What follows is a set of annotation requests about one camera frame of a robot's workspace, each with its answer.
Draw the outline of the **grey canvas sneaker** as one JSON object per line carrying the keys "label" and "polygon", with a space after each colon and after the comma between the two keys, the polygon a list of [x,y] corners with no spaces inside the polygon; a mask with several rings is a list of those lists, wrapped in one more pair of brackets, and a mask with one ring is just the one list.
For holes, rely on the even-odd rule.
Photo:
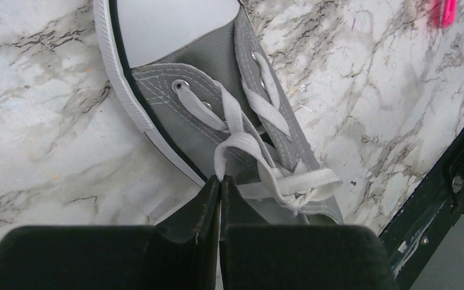
{"label": "grey canvas sneaker", "polygon": [[137,128],[199,185],[231,177],[272,224],[341,224],[341,185],[308,143],[240,1],[94,1],[98,44]]}

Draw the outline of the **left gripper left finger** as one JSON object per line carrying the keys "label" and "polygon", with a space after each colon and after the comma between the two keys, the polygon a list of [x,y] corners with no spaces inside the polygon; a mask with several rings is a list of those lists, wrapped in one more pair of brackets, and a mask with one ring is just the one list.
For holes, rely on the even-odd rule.
{"label": "left gripper left finger", "polygon": [[220,183],[156,226],[24,226],[0,241],[0,289],[214,289]]}

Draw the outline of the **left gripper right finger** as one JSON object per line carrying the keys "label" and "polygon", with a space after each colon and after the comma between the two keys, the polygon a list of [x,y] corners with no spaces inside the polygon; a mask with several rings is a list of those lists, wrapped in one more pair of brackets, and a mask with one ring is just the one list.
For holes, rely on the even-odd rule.
{"label": "left gripper right finger", "polygon": [[225,289],[398,289],[376,234],[357,225],[273,225],[221,182]]}

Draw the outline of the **white shoelace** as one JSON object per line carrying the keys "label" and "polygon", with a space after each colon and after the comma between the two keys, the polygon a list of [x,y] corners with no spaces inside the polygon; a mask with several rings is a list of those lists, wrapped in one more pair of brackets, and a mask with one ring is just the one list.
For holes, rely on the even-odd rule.
{"label": "white shoelace", "polygon": [[214,152],[214,169],[219,180],[225,176],[225,150],[234,147],[257,161],[260,182],[250,184],[255,189],[255,193],[249,195],[250,199],[274,198],[282,207],[305,211],[311,203],[324,201],[334,195],[341,181],[333,170],[310,170],[301,159],[297,161],[293,172],[283,169],[281,164],[273,160],[266,143],[248,120],[239,102],[220,82],[215,82],[215,85],[221,94],[224,118],[204,105],[186,81],[175,80],[172,90],[194,117],[213,129],[230,134]]}

